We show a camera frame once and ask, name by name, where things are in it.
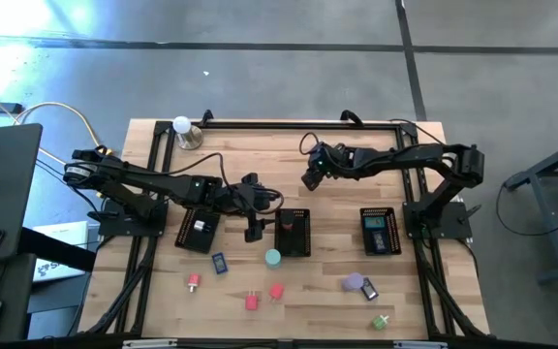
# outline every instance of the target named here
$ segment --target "bracket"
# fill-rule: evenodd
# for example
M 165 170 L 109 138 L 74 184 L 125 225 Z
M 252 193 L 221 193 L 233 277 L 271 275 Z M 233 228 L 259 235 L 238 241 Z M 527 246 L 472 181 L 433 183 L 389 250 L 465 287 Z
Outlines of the bracket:
M 105 237 L 159 237 L 165 230 L 167 208 L 168 203 L 159 202 L 149 223 L 138 222 L 126 214 L 122 206 L 108 200 L 105 203 L 103 212 L 106 214 L 102 215 L 98 234 Z
M 214 115 L 212 114 L 211 110 L 206 110 L 203 113 L 203 117 L 201 118 L 200 123 L 198 124 L 198 127 L 203 128 L 205 127 L 205 125 L 208 123 L 208 120 L 212 120 L 214 119 Z
M 411 239 L 429 238 L 471 238 L 471 224 L 469 223 L 469 213 L 464 203 L 452 202 L 445 205 L 439 224 L 428 224 L 420 216 L 418 208 L 419 202 L 404 203 L 404 224 L 406 232 Z
M 351 120 L 352 122 L 354 122 L 356 127 L 364 127 L 365 125 L 363 124 L 363 121 L 360 120 L 360 118 L 352 111 L 349 110 L 344 110 L 341 112 L 341 115 L 339 116 L 339 121 L 348 121 Z

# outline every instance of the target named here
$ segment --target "purple object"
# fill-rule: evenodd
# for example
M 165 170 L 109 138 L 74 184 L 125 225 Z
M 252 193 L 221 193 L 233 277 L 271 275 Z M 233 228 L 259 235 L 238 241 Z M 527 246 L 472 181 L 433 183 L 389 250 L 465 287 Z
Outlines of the purple object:
M 353 272 L 341 281 L 344 291 L 354 291 L 363 287 L 363 275 Z

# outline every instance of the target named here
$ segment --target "white ball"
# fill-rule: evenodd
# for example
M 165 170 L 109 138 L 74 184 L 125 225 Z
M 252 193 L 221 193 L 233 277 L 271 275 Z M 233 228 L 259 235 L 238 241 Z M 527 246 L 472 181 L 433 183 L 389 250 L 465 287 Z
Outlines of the white ball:
M 191 120 L 186 116 L 178 116 L 173 120 L 173 129 L 179 134 L 191 131 Z

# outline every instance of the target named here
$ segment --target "white paper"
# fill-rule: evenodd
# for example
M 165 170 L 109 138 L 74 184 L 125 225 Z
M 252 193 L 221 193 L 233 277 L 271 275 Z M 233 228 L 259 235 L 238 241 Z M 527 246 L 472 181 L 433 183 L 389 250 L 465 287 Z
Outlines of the white paper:
M 87 245 L 85 244 L 87 243 L 87 221 L 34 227 L 34 230 L 50 238 L 57 238 L 60 241 L 87 249 Z M 34 282 L 43 282 L 83 274 L 85 274 L 85 271 L 38 259 L 36 261 L 36 269 L 34 270 Z

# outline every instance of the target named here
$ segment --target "gray object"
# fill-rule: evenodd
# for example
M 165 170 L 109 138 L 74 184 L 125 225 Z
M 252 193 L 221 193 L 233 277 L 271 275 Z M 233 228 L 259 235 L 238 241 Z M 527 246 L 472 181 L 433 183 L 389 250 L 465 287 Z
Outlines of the gray object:
M 531 167 L 529 170 L 513 175 L 510 179 L 505 181 L 504 186 L 507 190 L 513 191 L 523 184 L 531 184 L 533 193 L 540 207 L 544 225 L 549 232 L 553 231 L 547 235 L 550 238 L 558 262 L 558 215 L 555 214 L 555 208 L 552 203 L 546 199 L 546 194 L 544 192 L 545 180 L 558 178 L 557 169 L 558 151 L 544 160 L 541 160 L 541 162 Z M 538 275 L 538 283 L 540 284 L 555 280 L 558 280 L 558 268 L 544 271 Z
M 199 127 L 193 126 L 186 116 L 178 116 L 173 121 L 173 129 L 178 138 L 178 146 L 185 150 L 197 149 L 203 143 L 203 133 Z
M 193 229 L 195 229 L 198 232 L 203 232 L 203 226 L 205 226 L 205 223 L 203 223 L 202 221 L 195 221 L 195 224 L 193 225 Z
M 363 280 L 363 275 L 358 272 L 353 272 L 341 281 L 341 285 L 344 291 L 354 291 L 363 287 Z

